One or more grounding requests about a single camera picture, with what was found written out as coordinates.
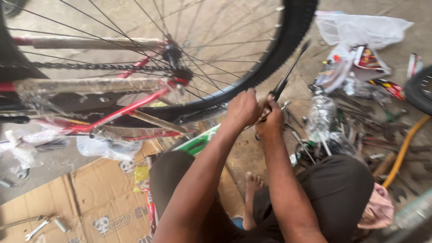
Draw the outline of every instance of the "screwdriver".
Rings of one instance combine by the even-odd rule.
[[[273,95],[274,100],[277,101],[279,99],[280,94],[285,89],[286,84],[288,83],[288,76],[291,74],[292,70],[294,69],[295,64],[297,64],[300,57],[303,55],[303,53],[306,51],[306,49],[308,49],[310,43],[311,43],[311,40],[306,41],[306,43],[302,46],[302,49],[300,50],[299,55],[295,59],[294,63],[291,65],[291,68],[288,70],[288,73],[286,73],[285,77],[279,81],[279,83],[276,85],[276,87],[272,91],[269,92],[269,94]],[[258,119],[258,121],[255,122],[255,124],[247,126],[243,130],[247,130],[247,129],[251,128],[252,126],[255,126],[256,124],[265,121],[266,118],[267,117]]]

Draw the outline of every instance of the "yellow hose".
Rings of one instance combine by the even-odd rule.
[[[408,147],[410,146],[411,139],[414,137],[417,130],[419,130],[429,120],[429,118],[431,117],[428,115],[424,116],[413,126],[413,128],[411,128],[410,132],[405,138],[405,141],[403,141],[403,145],[399,150],[399,154],[396,157],[396,161],[394,162],[390,174],[388,174],[387,180],[385,180],[385,182],[382,184],[384,188],[387,188],[393,182],[393,179],[396,176],[400,168],[400,165],[402,164],[403,158],[405,157],[405,153],[407,152]]]

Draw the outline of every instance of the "white plastic bag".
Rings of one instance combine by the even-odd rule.
[[[316,11],[316,23],[322,38],[329,45],[344,43],[355,47],[368,45],[382,49],[403,40],[404,32],[413,22],[385,16],[348,15]]]

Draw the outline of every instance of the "bicycle chain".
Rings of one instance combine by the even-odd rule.
[[[179,66],[134,66],[134,65],[112,65],[112,64],[73,64],[73,63],[49,63],[49,62],[21,62],[21,63],[1,63],[0,67],[11,68],[48,68],[48,69],[68,69],[68,70],[123,70],[123,71],[143,71],[143,72],[186,72],[192,75],[188,67]]]

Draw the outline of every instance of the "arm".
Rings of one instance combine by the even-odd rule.
[[[271,100],[267,120],[256,125],[269,174],[270,198],[286,242],[326,242],[312,205],[292,170],[282,137],[283,113]]]
[[[194,242],[210,209],[226,158],[241,131],[255,123],[262,108],[255,90],[243,91],[228,106],[227,117],[177,185],[153,243]]]

